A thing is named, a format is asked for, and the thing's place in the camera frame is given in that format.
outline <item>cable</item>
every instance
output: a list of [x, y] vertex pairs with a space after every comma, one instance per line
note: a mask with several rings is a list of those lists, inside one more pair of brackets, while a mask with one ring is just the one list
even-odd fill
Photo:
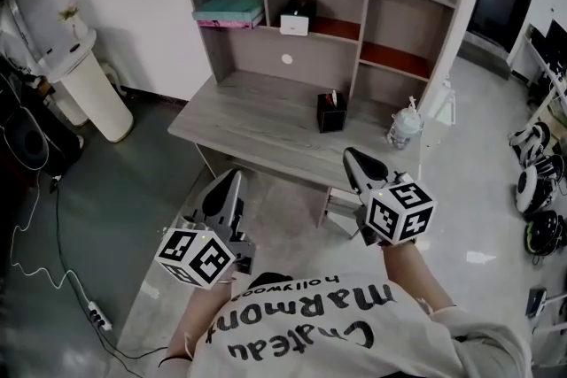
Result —
[[12, 266], [17, 266], [17, 267], [19, 267], [19, 269], [21, 270], [21, 272], [22, 272], [26, 277], [31, 277], [31, 276], [33, 276], [33, 275], [38, 274], [40, 271], [44, 271], [44, 272], [47, 274], [47, 277], [49, 278], [51, 285], [52, 285], [55, 289], [61, 289], [61, 286], [63, 285], [63, 282], [65, 282], [66, 277], [67, 277], [68, 275], [72, 275], [72, 276], [75, 278], [75, 280], [77, 281], [77, 283], [79, 284], [79, 287], [80, 287], [80, 289], [81, 289], [82, 297], [84, 298], [84, 300], [85, 300], [85, 301], [87, 302], [87, 304], [88, 304], [90, 301], [89, 301], [89, 299], [87, 298], [87, 295], [85, 294], [85, 290], [84, 290], [84, 288], [82, 287], [81, 281], [79, 280], [79, 276], [77, 275], [77, 273], [76, 273], [74, 270], [69, 269], [68, 271], [66, 271], [65, 274], [63, 275], [63, 278], [61, 279], [61, 282], [57, 285], [57, 284], [55, 283], [55, 281], [53, 281], [53, 278], [51, 277], [50, 272], [49, 272], [46, 268], [41, 267], [41, 268], [36, 269], [33, 273], [26, 273], [26, 270], [25, 270], [24, 267], [20, 264], [20, 262], [14, 263], [13, 260], [12, 260], [12, 253], [13, 253], [13, 250], [14, 250], [14, 239], [15, 239], [15, 237], [16, 237], [16, 231], [19, 230], [20, 232], [25, 232], [25, 231], [27, 231], [27, 230], [29, 229], [29, 226], [30, 226], [30, 224], [31, 224], [31, 222], [32, 222], [32, 219], [34, 218], [34, 213], [35, 213], [35, 208], [37, 207], [37, 202], [39, 202], [39, 196], [40, 196], [40, 192], [41, 192], [41, 191], [40, 191], [40, 184], [39, 184], [39, 172], [37, 173], [37, 183], [36, 183], [36, 186], [37, 186], [37, 197], [35, 198], [34, 208], [32, 209], [32, 212], [31, 212], [31, 214], [30, 214], [30, 216], [29, 216], [29, 221], [27, 222], [26, 228], [22, 228], [22, 227], [20, 227], [19, 225], [17, 225], [16, 227], [14, 227], [13, 232], [12, 232], [12, 245], [11, 245], [11, 247], [10, 247], [10, 264], [11, 264]]
[[[57, 248], [58, 248], [58, 255], [59, 255], [59, 261], [61, 262], [61, 266], [63, 267], [63, 270], [65, 271], [67, 269], [67, 265], [66, 265], [66, 260], [65, 260], [65, 255], [63, 254], [63, 248], [61, 246], [61, 235], [60, 235], [60, 227], [59, 227], [59, 187], [56, 187], [56, 195], [55, 195], [55, 221], [56, 221], [56, 228], [55, 228], [55, 236], [57, 238]], [[71, 289], [73, 290], [73, 293], [75, 295], [75, 298], [77, 299], [77, 303], [79, 304], [79, 306], [81, 307], [83, 313], [85, 314], [85, 317], [87, 317], [87, 319], [89, 320], [90, 325], [95, 329], [96, 333], [97, 333], [97, 337], [98, 340], [103, 343], [102, 338], [105, 339], [105, 341], [109, 344], [109, 346], [111, 348], [113, 348], [116, 352], [118, 352], [119, 354], [121, 354], [122, 356], [124, 356], [125, 358], [128, 359], [141, 359], [145, 356], [149, 356], [150, 354], [153, 354], [157, 351], [161, 351], [161, 350], [166, 350], [167, 347], [166, 346], [162, 346], [159, 348], [156, 348], [155, 350], [152, 351], [148, 351], [144, 354], [141, 354], [140, 356], [129, 356], [128, 354], [124, 353], [123, 351], [121, 351], [117, 346], [113, 345], [110, 340], [108, 340], [108, 338], [105, 336], [105, 334], [100, 330], [100, 327], [97, 327], [95, 325], [95, 323], [93, 322], [93, 320], [90, 318], [89, 314], [84, 310], [84, 308], [82, 307], [81, 304], [81, 299], [79, 297], [79, 294], [77, 292], [77, 290], [75, 289], [74, 285], [69, 281], [69, 283], [71, 284]], [[124, 363], [120, 360], [120, 358], [118, 358], [117, 356], [115, 356], [111, 351], [108, 351], [106, 348], [105, 350], [107, 352], [109, 352], [110, 354], [112, 354], [115, 358], [117, 358], [122, 365], [126, 368], [126, 366], [124, 365]]]

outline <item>white t-shirt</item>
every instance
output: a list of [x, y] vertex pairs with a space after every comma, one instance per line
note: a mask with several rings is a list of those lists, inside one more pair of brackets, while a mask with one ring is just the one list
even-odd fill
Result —
[[159, 378], [531, 376], [527, 345], [509, 328], [456, 307], [428, 315], [400, 286], [370, 274], [259, 286], [233, 297], [193, 361]]

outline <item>person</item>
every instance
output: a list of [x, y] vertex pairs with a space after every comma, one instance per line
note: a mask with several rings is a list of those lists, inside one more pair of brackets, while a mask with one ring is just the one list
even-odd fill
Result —
[[231, 297], [224, 275], [196, 289], [156, 376], [531, 376], [527, 344], [455, 306], [413, 243], [383, 251], [388, 280], [267, 273]]

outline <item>pen holder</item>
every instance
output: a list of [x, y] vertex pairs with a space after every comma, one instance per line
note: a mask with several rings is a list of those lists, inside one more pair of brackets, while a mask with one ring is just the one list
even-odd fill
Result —
[[317, 121], [320, 133], [341, 131], [345, 125], [346, 103], [342, 93], [337, 93], [337, 105], [332, 103], [332, 95], [317, 95]]

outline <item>black cable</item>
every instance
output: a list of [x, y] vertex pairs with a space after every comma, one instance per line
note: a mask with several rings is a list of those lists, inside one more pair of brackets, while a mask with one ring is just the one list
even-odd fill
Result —
[[[56, 195], [55, 195], [55, 220], [56, 220], [56, 229], [55, 229], [55, 233], [56, 233], [56, 238], [57, 238], [57, 248], [58, 248], [58, 255], [59, 255], [59, 261], [61, 262], [61, 266], [63, 267], [63, 271], [66, 273], [67, 271], [67, 265], [66, 265], [66, 261], [65, 261], [65, 257], [63, 255], [63, 251], [61, 248], [61, 236], [59, 233], [59, 187], [58, 185], [55, 188], [56, 190]], [[93, 323], [92, 319], [90, 318], [89, 314], [87, 313], [87, 311], [85, 311], [84, 307], [82, 306], [81, 303], [81, 298], [79, 297], [79, 293], [77, 292], [76, 288], [73, 285], [73, 282], [69, 280], [69, 284], [71, 285], [71, 289], [73, 290], [74, 296], [77, 300], [77, 304], [79, 305], [79, 307], [81, 307], [82, 312], [84, 313], [85, 317], [87, 318], [87, 320], [89, 321], [89, 324], [92, 326], [92, 328], [95, 330], [95, 334], [97, 335], [97, 339], [100, 342], [100, 344], [102, 345], [103, 349], [110, 354], [111, 356], [113, 356], [114, 358], [116, 358], [117, 360], [119, 360], [119, 362], [122, 364], [122, 366], [126, 369], [127, 372], [129, 372], [130, 374], [137, 376], [138, 378], [143, 378], [141, 375], [137, 374], [136, 372], [132, 372], [129, 368], [126, 367], [126, 364], [124, 364], [124, 362], [122, 361], [121, 358], [119, 358], [118, 356], [116, 356], [114, 354], [113, 351], [110, 351], [106, 348], [105, 343], [103, 342], [103, 338], [108, 342], [108, 344], [115, 350], [117, 351], [119, 354], [123, 355], [125, 358], [128, 359], [140, 359], [143, 358], [144, 356], [148, 356], [150, 354], [155, 353], [156, 351], [161, 351], [161, 350], [165, 350], [167, 347], [159, 347], [156, 348], [155, 350], [152, 351], [148, 351], [140, 356], [129, 356], [125, 353], [123, 353], [122, 351], [120, 351], [117, 347], [115, 347], [106, 337], [103, 333], [99, 332], [98, 328], [95, 326], [95, 324]]]

